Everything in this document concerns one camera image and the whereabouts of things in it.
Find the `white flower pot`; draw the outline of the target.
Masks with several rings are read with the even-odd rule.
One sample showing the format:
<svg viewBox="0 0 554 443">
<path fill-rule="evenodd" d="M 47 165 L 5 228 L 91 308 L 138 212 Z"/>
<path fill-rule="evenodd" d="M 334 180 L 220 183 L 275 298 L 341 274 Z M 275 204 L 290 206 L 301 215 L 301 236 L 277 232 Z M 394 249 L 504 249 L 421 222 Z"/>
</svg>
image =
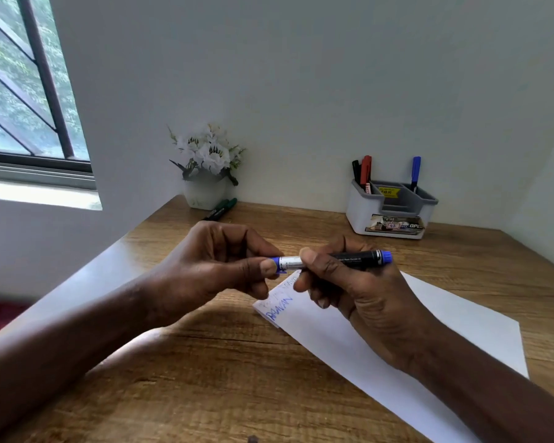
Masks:
<svg viewBox="0 0 554 443">
<path fill-rule="evenodd" d="M 212 210 L 224 199 L 228 176 L 207 170 L 183 172 L 183 195 L 189 207 Z"/>
</svg>

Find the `person's left hand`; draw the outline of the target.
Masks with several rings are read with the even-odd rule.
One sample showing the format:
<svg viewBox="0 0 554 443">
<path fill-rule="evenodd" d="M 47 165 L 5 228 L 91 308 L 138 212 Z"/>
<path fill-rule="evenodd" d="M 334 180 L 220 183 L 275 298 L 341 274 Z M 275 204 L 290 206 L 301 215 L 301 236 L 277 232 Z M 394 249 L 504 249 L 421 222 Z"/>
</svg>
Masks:
<svg viewBox="0 0 554 443">
<path fill-rule="evenodd" d="M 277 277 L 236 277 L 235 263 L 247 257 L 283 253 L 248 225 L 201 221 L 170 254 L 143 277 L 153 327 L 168 326 L 214 299 L 239 290 L 266 299 L 266 281 Z"/>
</svg>

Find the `person's left forearm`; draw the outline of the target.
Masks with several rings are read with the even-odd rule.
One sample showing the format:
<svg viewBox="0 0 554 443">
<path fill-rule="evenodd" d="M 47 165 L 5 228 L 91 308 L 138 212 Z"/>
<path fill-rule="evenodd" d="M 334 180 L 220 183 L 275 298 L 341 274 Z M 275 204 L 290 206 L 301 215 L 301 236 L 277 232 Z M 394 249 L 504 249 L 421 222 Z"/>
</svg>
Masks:
<svg viewBox="0 0 554 443">
<path fill-rule="evenodd" d="M 71 311 L 0 336 L 0 432 L 155 325 L 142 276 Z"/>
</svg>

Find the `black marker with blue end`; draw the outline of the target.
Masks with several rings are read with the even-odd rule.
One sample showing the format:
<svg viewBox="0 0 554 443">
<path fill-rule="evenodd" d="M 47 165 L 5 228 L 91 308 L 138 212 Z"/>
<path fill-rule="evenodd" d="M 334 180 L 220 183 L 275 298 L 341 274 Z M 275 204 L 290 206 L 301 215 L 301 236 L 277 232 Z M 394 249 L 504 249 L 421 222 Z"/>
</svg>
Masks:
<svg viewBox="0 0 554 443">
<path fill-rule="evenodd" d="M 381 267 L 393 261 L 392 253 L 384 250 L 368 250 L 355 253 L 331 253 L 330 256 L 340 261 L 345 266 L 357 270 Z M 287 262 L 285 262 L 285 268 L 287 272 L 301 270 L 305 267 L 299 256 L 287 256 L 286 258 Z"/>
</svg>

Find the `white artificial flowers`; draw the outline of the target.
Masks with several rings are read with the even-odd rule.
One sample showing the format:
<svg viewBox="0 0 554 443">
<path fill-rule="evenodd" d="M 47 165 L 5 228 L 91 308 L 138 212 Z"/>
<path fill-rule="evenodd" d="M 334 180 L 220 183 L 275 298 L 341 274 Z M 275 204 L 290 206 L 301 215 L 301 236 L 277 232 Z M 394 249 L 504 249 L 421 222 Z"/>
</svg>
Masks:
<svg viewBox="0 0 554 443">
<path fill-rule="evenodd" d="M 230 143 L 227 130 L 215 123 L 208 123 L 186 137 L 176 135 L 168 126 L 173 146 L 181 154 L 184 163 L 170 159 L 185 182 L 213 184 L 227 179 L 232 186 L 238 186 L 235 177 L 243 161 L 246 148 Z"/>
</svg>

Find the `person's right forearm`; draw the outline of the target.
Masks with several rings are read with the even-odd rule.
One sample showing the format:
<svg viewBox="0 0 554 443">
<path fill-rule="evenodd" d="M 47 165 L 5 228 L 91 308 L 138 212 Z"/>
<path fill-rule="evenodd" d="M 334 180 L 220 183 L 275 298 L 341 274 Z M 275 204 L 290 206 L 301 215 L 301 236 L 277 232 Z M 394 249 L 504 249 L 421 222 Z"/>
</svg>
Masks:
<svg viewBox="0 0 554 443">
<path fill-rule="evenodd" d="M 482 442 L 554 443 L 554 396 L 443 323 L 420 373 Z"/>
</svg>

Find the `green capped marker pen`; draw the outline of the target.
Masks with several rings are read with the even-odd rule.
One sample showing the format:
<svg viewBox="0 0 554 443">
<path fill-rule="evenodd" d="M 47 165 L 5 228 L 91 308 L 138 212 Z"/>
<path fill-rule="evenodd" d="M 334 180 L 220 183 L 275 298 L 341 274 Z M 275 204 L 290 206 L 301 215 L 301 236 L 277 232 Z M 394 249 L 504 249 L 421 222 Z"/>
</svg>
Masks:
<svg viewBox="0 0 554 443">
<path fill-rule="evenodd" d="M 222 206 L 222 208 L 219 208 L 215 211 L 214 215 L 210 217 L 210 220 L 213 222 L 218 222 L 224 215 L 231 211 L 236 204 L 237 198 L 232 198 L 231 200 L 227 201 L 225 205 Z"/>
</svg>

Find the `white paper sheet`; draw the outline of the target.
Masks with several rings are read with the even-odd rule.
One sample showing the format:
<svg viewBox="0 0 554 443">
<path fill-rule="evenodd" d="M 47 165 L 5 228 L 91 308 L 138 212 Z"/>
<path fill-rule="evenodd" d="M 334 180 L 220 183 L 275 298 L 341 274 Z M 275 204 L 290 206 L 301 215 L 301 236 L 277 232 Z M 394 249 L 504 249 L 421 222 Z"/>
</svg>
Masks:
<svg viewBox="0 0 554 443">
<path fill-rule="evenodd" d="M 480 443 L 472 431 L 427 387 L 383 361 L 350 322 L 333 307 L 321 309 L 307 293 L 293 289 L 294 272 L 254 309 L 315 357 L 435 443 Z M 468 341 L 526 379 L 529 378 L 519 323 L 501 313 L 426 283 L 402 276 L 419 301 L 443 323 L 434 338 L 441 351 L 448 335 Z"/>
</svg>

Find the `white and grey desk organizer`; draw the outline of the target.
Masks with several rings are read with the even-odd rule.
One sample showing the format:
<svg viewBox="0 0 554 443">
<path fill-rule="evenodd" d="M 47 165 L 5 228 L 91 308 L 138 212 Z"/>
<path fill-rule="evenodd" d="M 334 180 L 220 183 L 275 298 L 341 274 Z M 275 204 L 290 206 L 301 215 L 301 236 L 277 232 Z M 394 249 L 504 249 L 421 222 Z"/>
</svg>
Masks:
<svg viewBox="0 0 554 443">
<path fill-rule="evenodd" d="M 438 199 L 418 187 L 390 181 L 370 182 L 365 190 L 354 179 L 350 182 L 346 217 L 359 235 L 420 240 L 423 238 Z"/>
</svg>

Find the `black capped marker pen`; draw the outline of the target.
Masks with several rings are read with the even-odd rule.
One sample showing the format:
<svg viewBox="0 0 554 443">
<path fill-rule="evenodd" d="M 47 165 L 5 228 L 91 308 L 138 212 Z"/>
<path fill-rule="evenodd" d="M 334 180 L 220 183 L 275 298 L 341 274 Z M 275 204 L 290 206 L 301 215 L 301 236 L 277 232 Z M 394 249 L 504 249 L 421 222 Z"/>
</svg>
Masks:
<svg viewBox="0 0 554 443">
<path fill-rule="evenodd" d="M 213 221 L 214 216 L 229 202 L 228 199 L 220 201 L 202 220 Z"/>
</svg>

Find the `person's right hand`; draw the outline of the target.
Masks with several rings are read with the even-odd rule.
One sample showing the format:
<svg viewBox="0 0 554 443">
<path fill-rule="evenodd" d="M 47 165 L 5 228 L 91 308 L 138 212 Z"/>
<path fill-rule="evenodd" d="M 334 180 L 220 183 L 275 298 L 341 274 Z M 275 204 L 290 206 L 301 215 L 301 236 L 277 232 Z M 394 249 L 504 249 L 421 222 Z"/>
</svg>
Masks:
<svg viewBox="0 0 554 443">
<path fill-rule="evenodd" d="M 304 247 L 299 256 L 303 269 L 348 268 L 331 253 L 364 252 L 376 246 L 340 236 L 322 247 Z M 310 295 L 320 308 L 336 307 L 368 346 L 386 363 L 421 378 L 420 365 L 441 323 L 410 289 L 399 268 L 351 269 L 349 286 L 342 295 Z"/>
</svg>

